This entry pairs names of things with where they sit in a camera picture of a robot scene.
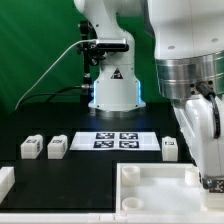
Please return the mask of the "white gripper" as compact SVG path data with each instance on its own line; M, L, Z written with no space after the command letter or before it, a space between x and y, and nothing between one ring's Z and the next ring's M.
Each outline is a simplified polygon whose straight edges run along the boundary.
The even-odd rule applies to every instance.
M172 104L190 155L204 179L224 178L224 103L218 97L215 102L221 123L218 139L214 138L212 104L203 96Z

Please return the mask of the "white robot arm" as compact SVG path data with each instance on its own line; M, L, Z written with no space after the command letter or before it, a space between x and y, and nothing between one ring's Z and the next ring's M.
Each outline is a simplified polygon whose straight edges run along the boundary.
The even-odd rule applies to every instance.
M155 38L159 92L172 101L203 182L224 179L224 0L73 0L96 32L100 65L89 107L105 115L145 106L135 40L117 22L142 15Z

